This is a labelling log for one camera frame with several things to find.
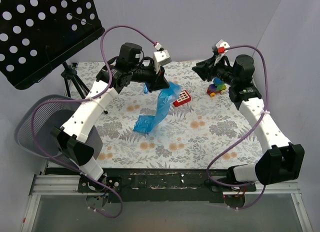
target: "colorful building blocks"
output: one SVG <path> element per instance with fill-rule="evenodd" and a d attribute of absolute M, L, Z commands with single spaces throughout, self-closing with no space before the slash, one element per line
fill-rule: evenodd
<path fill-rule="evenodd" d="M 190 94 L 188 93 L 188 91 L 183 90 L 183 91 L 181 91 L 179 98 L 175 102 L 173 102 L 173 105 L 175 107 L 178 107 L 178 106 L 182 106 L 185 103 L 188 103 L 190 101 L 191 101 Z"/>
<path fill-rule="evenodd" d="M 225 94 L 227 91 L 226 84 L 218 78 L 214 78 L 213 84 L 210 84 L 206 93 L 211 97 L 215 96 L 217 93 Z"/>

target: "table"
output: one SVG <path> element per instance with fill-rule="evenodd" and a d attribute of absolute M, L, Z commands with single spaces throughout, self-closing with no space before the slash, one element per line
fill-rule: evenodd
<path fill-rule="evenodd" d="M 191 102 L 171 106 L 167 117 L 149 134 L 133 131 L 139 115 L 154 115 L 159 91 L 143 93 L 143 84 L 132 82 L 107 107 L 108 115 L 95 126 L 103 147 L 97 161 L 103 168 L 204 169 L 209 162 L 236 142 L 250 125 L 230 101 L 229 95 L 210 97 L 204 82 L 192 70 L 197 61 L 172 62 L 165 77 L 187 90 Z M 91 88 L 103 62 L 81 62 L 79 77 Z M 74 86 L 71 96 L 80 99 Z M 211 168 L 254 163 L 262 156 L 257 137 L 252 134 Z M 49 167 L 58 167 L 50 162 Z"/>

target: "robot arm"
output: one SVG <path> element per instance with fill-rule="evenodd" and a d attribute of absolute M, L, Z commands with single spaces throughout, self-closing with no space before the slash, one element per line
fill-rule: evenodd
<path fill-rule="evenodd" d="M 146 57 L 139 61 L 142 47 L 133 43 L 123 44 L 119 56 L 108 62 L 111 64 L 116 61 L 115 65 L 110 65 L 112 73 L 110 88 L 99 98 L 83 102 L 68 121 L 60 128 L 55 127 L 51 131 L 59 150 L 72 160 L 83 173 L 95 180 L 101 178 L 103 170 L 93 157 L 93 148 L 86 145 L 85 142 L 107 105 L 131 81 L 146 83 L 149 92 L 169 88 L 163 66 L 171 62 L 170 55 L 159 43 L 154 47 L 158 51 L 153 53 L 153 58 Z M 142 63 L 143 60 L 148 60 L 149 64 L 145 66 Z M 96 76 L 96 81 L 86 99 L 101 93 L 107 87 L 108 82 L 109 73 L 104 66 Z"/>
<path fill-rule="evenodd" d="M 265 113 L 254 131 L 265 153 L 257 163 L 230 167 L 227 172 L 228 181 L 232 184 L 259 181 L 263 185 L 269 185 L 297 179 L 305 151 L 300 144 L 292 144 L 280 131 L 270 113 L 263 110 L 262 96 L 252 83 L 254 59 L 241 54 L 231 67 L 225 56 L 226 52 L 221 47 L 228 48 L 229 45 L 220 40 L 212 47 L 213 57 L 197 63 L 192 69 L 204 81 L 219 78 L 229 84 L 231 101 L 252 127 L 261 113 Z"/>

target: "toy car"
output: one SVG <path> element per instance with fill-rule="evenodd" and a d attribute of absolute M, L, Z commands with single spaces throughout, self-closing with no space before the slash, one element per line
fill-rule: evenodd
<path fill-rule="evenodd" d="M 226 91 L 227 89 L 227 86 L 224 82 L 222 82 L 220 79 L 218 78 L 214 78 L 213 80 L 213 84 L 210 84 L 206 93 L 208 95 L 210 95 L 211 97 L 215 96 L 217 93 L 220 93 L 220 94 L 225 94 L 227 93 Z"/>

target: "tripod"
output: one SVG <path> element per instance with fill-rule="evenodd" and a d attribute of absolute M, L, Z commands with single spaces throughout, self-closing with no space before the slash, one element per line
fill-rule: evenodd
<path fill-rule="evenodd" d="M 77 71 L 71 65 L 68 65 L 67 62 L 63 62 L 62 65 L 64 67 L 64 71 L 62 72 L 61 76 L 64 78 L 66 93 L 68 97 L 71 98 L 69 88 L 69 80 L 71 80 L 81 98 L 86 98 L 90 90 L 85 85 L 85 83 L 79 78 L 79 76 L 77 75 Z"/>

